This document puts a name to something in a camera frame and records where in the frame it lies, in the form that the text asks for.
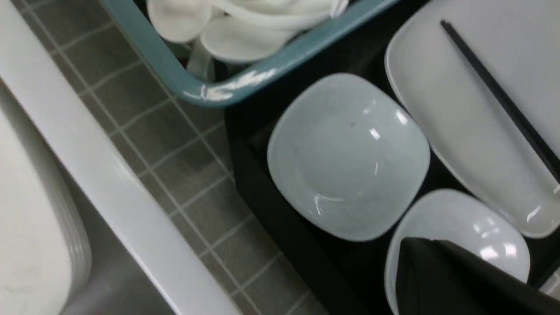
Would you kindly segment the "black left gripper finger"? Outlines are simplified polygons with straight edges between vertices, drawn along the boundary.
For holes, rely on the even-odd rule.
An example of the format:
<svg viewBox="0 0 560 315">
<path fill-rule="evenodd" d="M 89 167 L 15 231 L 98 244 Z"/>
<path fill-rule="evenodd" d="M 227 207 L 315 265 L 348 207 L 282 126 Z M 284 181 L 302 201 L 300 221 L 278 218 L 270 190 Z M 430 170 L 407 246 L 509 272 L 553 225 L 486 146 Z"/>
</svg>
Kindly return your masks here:
<svg viewBox="0 0 560 315">
<path fill-rule="evenodd" d="M 396 277 L 400 315 L 557 315 L 559 301 L 450 241 L 407 237 Z"/>
</svg>

